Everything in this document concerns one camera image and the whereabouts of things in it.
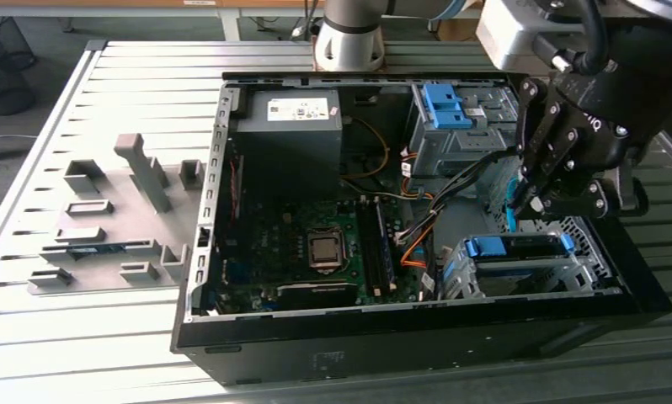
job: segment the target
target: wire bundle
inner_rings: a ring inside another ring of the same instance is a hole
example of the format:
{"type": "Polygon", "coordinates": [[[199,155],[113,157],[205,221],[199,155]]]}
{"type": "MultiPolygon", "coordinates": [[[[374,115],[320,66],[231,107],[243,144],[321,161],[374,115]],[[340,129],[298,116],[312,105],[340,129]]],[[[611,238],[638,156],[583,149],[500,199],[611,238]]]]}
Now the wire bundle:
{"type": "Polygon", "coordinates": [[[428,263],[421,263],[417,261],[412,261],[409,259],[414,249],[423,243],[427,235],[433,231],[436,225],[436,219],[441,214],[444,208],[447,207],[447,200],[453,198],[461,191],[469,188],[481,177],[485,169],[492,165],[493,162],[500,160],[504,157],[515,156],[516,149],[513,147],[505,149],[504,151],[495,151],[487,154],[479,161],[472,163],[447,183],[443,187],[441,191],[435,195],[435,198],[431,201],[428,206],[428,213],[421,218],[418,222],[413,226],[410,226],[401,234],[397,235],[396,241],[402,242],[406,240],[413,234],[421,231],[418,237],[416,237],[414,241],[410,243],[404,256],[401,257],[401,265],[412,265],[420,268],[427,268],[428,263]]]}

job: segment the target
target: yellow wire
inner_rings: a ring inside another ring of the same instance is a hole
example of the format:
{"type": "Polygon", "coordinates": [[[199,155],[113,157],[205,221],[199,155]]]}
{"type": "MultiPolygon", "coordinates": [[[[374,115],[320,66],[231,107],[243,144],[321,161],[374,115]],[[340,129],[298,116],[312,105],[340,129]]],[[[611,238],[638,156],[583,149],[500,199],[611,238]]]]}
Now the yellow wire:
{"type": "Polygon", "coordinates": [[[378,133],[378,131],[376,130],[376,128],[369,125],[369,123],[362,120],[361,118],[357,118],[356,116],[352,117],[354,120],[357,120],[358,122],[361,122],[361,124],[372,131],[372,133],[378,137],[378,141],[381,142],[381,146],[384,147],[384,161],[381,162],[381,165],[378,166],[378,168],[368,173],[360,173],[360,174],[348,174],[348,175],[342,175],[341,178],[344,179],[357,179],[357,178],[366,178],[366,177],[370,177],[373,174],[377,174],[382,169],[384,167],[386,166],[386,164],[389,163],[389,145],[386,144],[386,140],[384,139],[384,136],[381,135],[381,133],[378,133]]]}

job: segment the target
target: floor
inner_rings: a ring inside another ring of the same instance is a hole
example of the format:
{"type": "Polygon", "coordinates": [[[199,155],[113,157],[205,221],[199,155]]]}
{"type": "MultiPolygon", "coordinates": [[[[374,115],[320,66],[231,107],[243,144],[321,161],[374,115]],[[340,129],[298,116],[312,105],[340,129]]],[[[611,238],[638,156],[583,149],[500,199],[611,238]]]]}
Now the floor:
{"type": "MultiPolygon", "coordinates": [[[[39,134],[90,40],[223,40],[221,22],[210,18],[81,18],[75,19],[75,32],[70,34],[60,31],[56,19],[22,18],[18,23],[39,57],[36,66],[24,73],[39,102],[24,113],[0,117],[0,135],[39,134]]],[[[242,37],[245,40],[288,39],[294,23],[296,19],[282,18],[266,23],[270,29],[260,32],[256,21],[242,19],[242,37]]],[[[388,40],[436,40],[424,21],[388,19],[384,27],[388,40]]],[[[672,133],[672,120],[667,129],[672,133]]],[[[0,202],[31,143],[24,138],[0,138],[0,202]]]]}

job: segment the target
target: aluminum profile table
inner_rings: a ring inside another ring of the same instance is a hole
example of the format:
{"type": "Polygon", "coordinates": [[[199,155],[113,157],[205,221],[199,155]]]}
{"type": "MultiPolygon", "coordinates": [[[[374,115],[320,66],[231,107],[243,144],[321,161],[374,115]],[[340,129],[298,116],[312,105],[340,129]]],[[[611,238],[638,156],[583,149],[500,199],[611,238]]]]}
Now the aluminum profile table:
{"type": "MultiPolygon", "coordinates": [[[[457,43],[392,43],[386,59],[394,72],[492,69],[481,48],[457,43]]],[[[101,134],[118,130],[146,134],[163,162],[205,158],[222,72],[310,67],[310,48],[297,43],[110,42],[85,53],[0,207],[0,402],[672,402],[672,314],[551,360],[225,390],[169,352],[175,288],[27,293],[26,279],[43,263],[34,257],[46,242],[39,232],[54,228],[43,209],[71,195],[54,180],[63,156],[87,156],[101,134]],[[130,118],[110,120],[117,109],[130,118]]],[[[627,229],[672,299],[666,135],[638,175],[654,207],[626,221],[627,229]]]]}

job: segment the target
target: power supply label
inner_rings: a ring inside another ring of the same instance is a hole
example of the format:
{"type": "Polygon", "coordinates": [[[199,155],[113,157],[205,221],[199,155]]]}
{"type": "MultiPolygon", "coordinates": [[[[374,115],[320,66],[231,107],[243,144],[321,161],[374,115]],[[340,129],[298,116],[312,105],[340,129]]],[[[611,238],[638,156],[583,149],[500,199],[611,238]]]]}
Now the power supply label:
{"type": "Polygon", "coordinates": [[[273,98],[266,120],[329,120],[329,100],[325,98],[273,98]]]}

